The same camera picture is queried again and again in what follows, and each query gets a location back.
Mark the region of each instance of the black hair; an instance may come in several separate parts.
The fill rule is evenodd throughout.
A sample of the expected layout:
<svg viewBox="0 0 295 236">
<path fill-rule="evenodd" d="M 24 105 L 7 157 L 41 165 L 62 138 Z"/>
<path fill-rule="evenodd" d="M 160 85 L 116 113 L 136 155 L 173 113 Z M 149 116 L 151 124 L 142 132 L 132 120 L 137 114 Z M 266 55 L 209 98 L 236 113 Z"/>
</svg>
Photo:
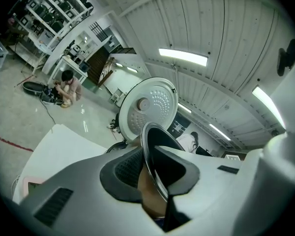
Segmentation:
<svg viewBox="0 0 295 236">
<path fill-rule="evenodd" d="M 195 138 L 195 143 L 193 144 L 193 147 L 197 148 L 199 146 L 199 136 L 197 132 L 191 132 L 191 134 Z"/>
<path fill-rule="evenodd" d="M 62 72 L 61 79 L 62 81 L 69 81 L 73 78 L 73 72 L 71 70 L 65 70 Z"/>
</svg>

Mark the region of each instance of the black bag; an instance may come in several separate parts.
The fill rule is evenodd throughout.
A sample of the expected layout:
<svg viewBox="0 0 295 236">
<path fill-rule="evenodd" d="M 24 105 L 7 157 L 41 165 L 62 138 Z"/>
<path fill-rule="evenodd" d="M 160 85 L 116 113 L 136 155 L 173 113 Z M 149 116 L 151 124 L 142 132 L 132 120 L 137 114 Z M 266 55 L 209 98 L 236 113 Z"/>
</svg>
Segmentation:
<svg viewBox="0 0 295 236">
<path fill-rule="evenodd" d="M 63 100 L 56 88 L 49 88 L 47 85 L 27 81 L 23 83 L 23 89 L 26 93 L 39 96 L 43 103 L 61 105 Z"/>
</svg>

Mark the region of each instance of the black vent grille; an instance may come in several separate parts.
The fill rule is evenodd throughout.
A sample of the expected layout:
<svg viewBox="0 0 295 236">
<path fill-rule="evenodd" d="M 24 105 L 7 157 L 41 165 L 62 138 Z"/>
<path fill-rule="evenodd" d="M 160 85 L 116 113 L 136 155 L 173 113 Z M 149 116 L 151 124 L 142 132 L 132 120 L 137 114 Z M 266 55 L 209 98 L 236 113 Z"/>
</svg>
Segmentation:
<svg viewBox="0 0 295 236">
<path fill-rule="evenodd" d="M 143 153 L 142 150 L 140 150 L 116 166 L 116 176 L 125 184 L 137 188 L 139 175 L 142 169 L 142 160 Z"/>
<path fill-rule="evenodd" d="M 35 214 L 35 218 L 46 226 L 51 227 L 65 204 L 68 202 L 72 193 L 73 191 L 69 189 L 58 189 Z"/>
</svg>

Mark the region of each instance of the person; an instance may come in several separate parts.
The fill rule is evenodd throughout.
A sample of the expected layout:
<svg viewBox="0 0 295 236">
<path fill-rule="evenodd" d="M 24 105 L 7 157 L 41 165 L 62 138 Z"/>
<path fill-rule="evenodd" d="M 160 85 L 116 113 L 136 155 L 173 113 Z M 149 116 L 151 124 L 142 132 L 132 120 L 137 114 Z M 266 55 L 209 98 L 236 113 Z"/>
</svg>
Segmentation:
<svg viewBox="0 0 295 236">
<path fill-rule="evenodd" d="M 62 82 L 55 82 L 56 90 L 62 96 L 62 108 L 70 107 L 81 98 L 82 86 L 80 81 L 73 76 L 71 70 L 65 70 L 61 75 Z"/>
<path fill-rule="evenodd" d="M 193 154 L 196 153 L 196 150 L 199 146 L 198 139 L 199 137 L 197 132 L 191 132 L 191 134 L 183 134 L 176 138 L 176 140 L 186 152 L 190 152 Z"/>
</svg>

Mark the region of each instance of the pink shirt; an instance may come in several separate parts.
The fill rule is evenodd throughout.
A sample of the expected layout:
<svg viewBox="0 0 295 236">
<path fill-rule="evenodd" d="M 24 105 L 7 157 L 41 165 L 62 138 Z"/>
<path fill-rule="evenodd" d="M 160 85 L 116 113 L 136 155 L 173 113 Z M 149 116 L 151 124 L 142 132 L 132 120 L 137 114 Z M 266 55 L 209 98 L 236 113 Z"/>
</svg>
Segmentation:
<svg viewBox="0 0 295 236">
<path fill-rule="evenodd" d="M 62 89 L 65 87 L 65 85 L 66 85 L 65 82 L 61 82 Z M 76 100 L 78 101 L 81 98 L 82 85 L 75 76 L 73 76 L 73 81 L 69 85 L 69 91 L 68 91 L 68 94 L 70 94 L 71 96 L 73 96 L 74 93 L 76 93 Z"/>
</svg>

